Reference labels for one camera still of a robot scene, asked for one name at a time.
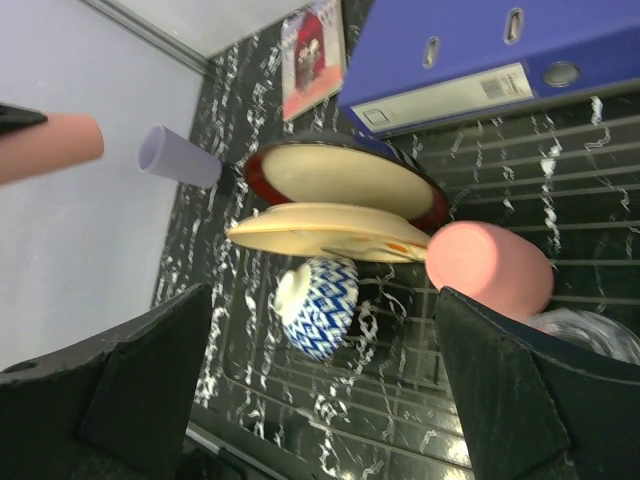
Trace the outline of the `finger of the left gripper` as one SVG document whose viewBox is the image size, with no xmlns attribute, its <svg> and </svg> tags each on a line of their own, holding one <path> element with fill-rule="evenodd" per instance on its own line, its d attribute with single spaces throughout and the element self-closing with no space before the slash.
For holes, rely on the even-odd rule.
<svg viewBox="0 0 640 480">
<path fill-rule="evenodd" d="M 0 104 L 0 135 L 8 135 L 48 121 L 40 111 Z"/>
</svg>

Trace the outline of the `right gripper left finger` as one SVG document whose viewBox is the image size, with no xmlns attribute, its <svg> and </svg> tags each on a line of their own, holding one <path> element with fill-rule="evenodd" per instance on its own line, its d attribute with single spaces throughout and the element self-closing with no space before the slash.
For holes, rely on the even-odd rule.
<svg viewBox="0 0 640 480">
<path fill-rule="evenodd" d="M 211 319 L 211 288 L 199 284 L 2 370 L 2 478 L 173 478 Z"/>
</svg>

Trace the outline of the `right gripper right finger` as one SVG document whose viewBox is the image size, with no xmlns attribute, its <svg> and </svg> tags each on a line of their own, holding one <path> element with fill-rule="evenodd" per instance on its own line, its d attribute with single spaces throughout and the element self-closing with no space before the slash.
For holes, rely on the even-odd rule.
<svg viewBox="0 0 640 480">
<path fill-rule="evenodd" d="M 475 478 L 638 478 L 638 366 L 448 287 L 434 321 Z"/>
</svg>

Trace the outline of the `pink plastic cup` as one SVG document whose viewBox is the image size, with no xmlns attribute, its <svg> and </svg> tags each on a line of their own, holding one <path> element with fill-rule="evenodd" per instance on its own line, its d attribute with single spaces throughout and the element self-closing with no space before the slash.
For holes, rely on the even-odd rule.
<svg viewBox="0 0 640 480">
<path fill-rule="evenodd" d="M 104 138 L 88 114 L 49 114 L 44 123 L 1 136 L 1 184 L 96 160 Z"/>
<path fill-rule="evenodd" d="M 450 287 L 518 321 L 542 312 L 554 288 L 551 262 L 537 246 L 485 222 L 455 221 L 438 230 L 425 268 L 437 290 Z"/>
</svg>

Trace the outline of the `lavender plastic cup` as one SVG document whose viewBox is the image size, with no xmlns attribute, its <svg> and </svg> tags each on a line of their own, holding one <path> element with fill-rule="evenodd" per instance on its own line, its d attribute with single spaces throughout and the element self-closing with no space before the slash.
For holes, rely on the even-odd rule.
<svg viewBox="0 0 640 480">
<path fill-rule="evenodd" d="M 217 157 L 163 125 L 150 128 L 137 163 L 144 173 L 200 188 L 212 188 L 222 174 Z"/>
</svg>

